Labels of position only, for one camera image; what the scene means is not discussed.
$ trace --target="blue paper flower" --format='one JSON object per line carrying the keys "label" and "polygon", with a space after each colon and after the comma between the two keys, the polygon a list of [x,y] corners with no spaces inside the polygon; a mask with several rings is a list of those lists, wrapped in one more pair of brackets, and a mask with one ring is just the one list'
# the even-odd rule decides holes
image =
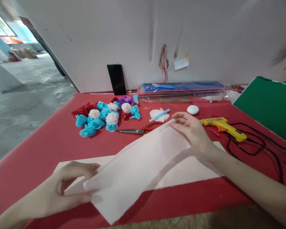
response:
{"label": "blue paper flower", "polygon": [[140,111],[139,111],[139,108],[137,105],[134,105],[130,108],[130,113],[133,115],[132,117],[130,117],[129,119],[133,119],[133,118],[136,118],[136,119],[140,119],[141,118],[141,115],[140,115]]}
{"label": "blue paper flower", "polygon": [[136,114],[136,113],[139,113],[140,111],[139,111],[139,108],[138,108],[138,106],[137,105],[134,105],[134,106],[132,106],[131,108],[130,108],[130,113],[132,114],[132,115],[134,115],[134,114]]}
{"label": "blue paper flower", "polygon": [[129,119],[132,119],[132,118],[136,118],[139,120],[141,118],[141,115],[140,113],[135,113],[134,116],[130,117]]}
{"label": "blue paper flower", "polygon": [[77,127],[82,127],[87,122],[87,117],[82,114],[76,115],[75,117],[76,117],[75,125]]}
{"label": "blue paper flower", "polygon": [[101,113],[100,116],[99,116],[99,120],[101,120],[102,122],[105,123],[106,122],[106,117],[107,117],[107,115]]}
{"label": "blue paper flower", "polygon": [[100,101],[100,102],[98,102],[98,104],[96,105],[96,107],[97,107],[99,110],[103,110],[105,107],[107,107],[107,104]]}
{"label": "blue paper flower", "polygon": [[94,128],[94,126],[88,126],[87,124],[85,125],[85,129],[82,129],[80,132],[79,132],[79,135],[83,138],[87,138],[87,137],[91,137],[93,135],[95,135],[96,133],[96,130]]}
{"label": "blue paper flower", "polygon": [[90,116],[87,118],[87,123],[90,123],[91,121],[93,121],[93,118],[91,118]]}
{"label": "blue paper flower", "polygon": [[107,115],[110,113],[110,110],[108,107],[105,107],[102,109],[101,114],[103,114],[105,116],[105,118],[107,117]]}
{"label": "blue paper flower", "polygon": [[93,119],[91,122],[88,123],[88,126],[93,126],[96,130],[101,129],[105,125],[100,119]]}
{"label": "blue paper flower", "polygon": [[117,113],[120,116],[120,113],[118,111],[110,111],[110,113]]}
{"label": "blue paper flower", "polygon": [[116,129],[118,128],[118,125],[110,125],[108,123],[106,123],[106,130],[108,130],[109,132],[114,132]]}
{"label": "blue paper flower", "polygon": [[118,101],[114,101],[113,103],[118,106],[118,110],[121,109],[121,104]]}

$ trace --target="hot glue gun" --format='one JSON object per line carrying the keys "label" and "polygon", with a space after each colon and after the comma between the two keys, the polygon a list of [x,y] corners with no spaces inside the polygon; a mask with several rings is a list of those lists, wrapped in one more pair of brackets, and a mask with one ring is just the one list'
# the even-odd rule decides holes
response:
{"label": "hot glue gun", "polygon": [[243,142],[247,139],[247,136],[244,133],[227,124],[228,120],[223,117],[201,119],[200,122],[203,126],[216,126],[218,132],[227,131],[238,142]]}

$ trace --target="pink paper rose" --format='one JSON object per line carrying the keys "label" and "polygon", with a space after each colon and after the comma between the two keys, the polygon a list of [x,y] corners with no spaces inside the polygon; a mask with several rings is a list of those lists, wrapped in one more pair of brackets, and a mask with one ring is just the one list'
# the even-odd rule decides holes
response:
{"label": "pink paper rose", "polygon": [[129,103],[123,103],[121,108],[126,114],[129,114],[131,105]]}
{"label": "pink paper rose", "polygon": [[93,118],[93,119],[97,119],[99,118],[100,116],[100,113],[99,113],[99,110],[98,109],[92,109],[90,110],[89,112],[89,117]]}
{"label": "pink paper rose", "polygon": [[118,120],[119,120],[119,115],[114,112],[109,113],[106,117],[106,122],[109,125],[116,125],[118,123]]}
{"label": "pink paper rose", "polygon": [[117,111],[118,108],[119,108],[119,107],[118,107],[116,104],[114,104],[114,103],[109,103],[109,104],[107,104],[107,106],[108,106],[108,108],[109,108],[110,111],[112,111],[112,110]]}

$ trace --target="white clay ball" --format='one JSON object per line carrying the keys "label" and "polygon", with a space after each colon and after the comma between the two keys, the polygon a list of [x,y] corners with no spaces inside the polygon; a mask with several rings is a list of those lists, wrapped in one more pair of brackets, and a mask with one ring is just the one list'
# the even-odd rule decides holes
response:
{"label": "white clay ball", "polygon": [[195,105],[190,105],[188,108],[187,108],[187,112],[191,115],[195,115],[197,114],[199,111],[199,107],[198,106],[195,106]]}

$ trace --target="black phone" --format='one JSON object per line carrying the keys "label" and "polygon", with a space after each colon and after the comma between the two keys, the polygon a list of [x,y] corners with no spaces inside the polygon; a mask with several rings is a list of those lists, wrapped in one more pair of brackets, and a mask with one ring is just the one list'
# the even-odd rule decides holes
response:
{"label": "black phone", "polygon": [[114,95],[126,95],[122,65],[107,65]]}

